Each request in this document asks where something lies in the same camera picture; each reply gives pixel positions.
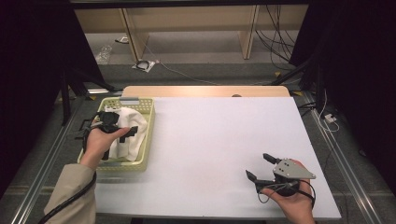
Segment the hand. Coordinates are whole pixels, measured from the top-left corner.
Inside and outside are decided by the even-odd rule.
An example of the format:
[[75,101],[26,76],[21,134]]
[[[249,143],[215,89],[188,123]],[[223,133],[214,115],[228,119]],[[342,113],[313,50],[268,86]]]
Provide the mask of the hand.
[[[303,181],[300,182],[300,190],[311,194],[311,188]],[[289,197],[283,197],[274,192],[272,189],[262,189],[262,193],[273,199],[280,206],[286,218],[290,222],[298,224],[315,223],[312,215],[311,199],[304,196],[303,194],[297,192]]]
[[99,161],[110,148],[111,143],[129,132],[131,128],[121,128],[114,133],[104,133],[100,129],[92,129],[87,139],[87,149],[81,158],[80,164],[96,170]]

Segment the white tabletop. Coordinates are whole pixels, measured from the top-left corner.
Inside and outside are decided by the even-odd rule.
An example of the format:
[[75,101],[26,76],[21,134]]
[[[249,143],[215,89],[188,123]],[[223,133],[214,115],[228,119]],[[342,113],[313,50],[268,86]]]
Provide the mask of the white tabletop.
[[291,97],[154,98],[155,123],[144,173],[96,185],[97,212],[129,217],[272,219],[249,170],[272,180],[268,153],[293,158],[317,176],[314,218],[340,218]]

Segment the towel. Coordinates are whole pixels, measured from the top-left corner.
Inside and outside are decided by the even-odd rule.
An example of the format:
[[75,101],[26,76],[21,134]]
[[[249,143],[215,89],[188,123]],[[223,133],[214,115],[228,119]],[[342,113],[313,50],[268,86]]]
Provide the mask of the towel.
[[135,161],[143,139],[146,136],[148,123],[142,114],[132,108],[121,107],[120,110],[114,112],[120,115],[118,122],[120,128],[134,126],[138,128],[134,136],[125,138],[124,143],[121,143],[120,139],[116,139],[111,144],[108,157],[111,159],[125,158],[128,161]]

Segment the plastic tray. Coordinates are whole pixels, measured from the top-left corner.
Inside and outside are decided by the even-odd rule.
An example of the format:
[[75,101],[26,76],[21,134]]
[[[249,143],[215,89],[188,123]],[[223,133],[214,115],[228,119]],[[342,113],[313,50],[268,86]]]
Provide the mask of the plastic tray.
[[[129,107],[135,109],[143,115],[148,123],[146,136],[139,149],[139,154],[135,161],[128,161],[124,158],[108,159],[101,161],[96,171],[98,174],[110,174],[117,171],[145,171],[148,165],[149,146],[151,142],[151,134],[155,120],[154,101],[151,98],[135,98],[135,97],[109,97],[103,99],[98,111],[104,111],[105,107],[121,108]],[[78,162],[83,156],[81,150],[78,156]]]

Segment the sleeve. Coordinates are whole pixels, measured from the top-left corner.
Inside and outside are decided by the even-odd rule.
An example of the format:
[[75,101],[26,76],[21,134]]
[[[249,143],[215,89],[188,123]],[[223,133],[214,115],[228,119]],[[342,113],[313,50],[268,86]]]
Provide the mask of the sleeve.
[[[59,176],[47,206],[44,208],[44,213],[49,213],[53,208],[82,190],[91,182],[93,174],[94,170],[87,166],[81,164],[66,165]],[[94,187],[52,217],[47,223],[95,223]]]

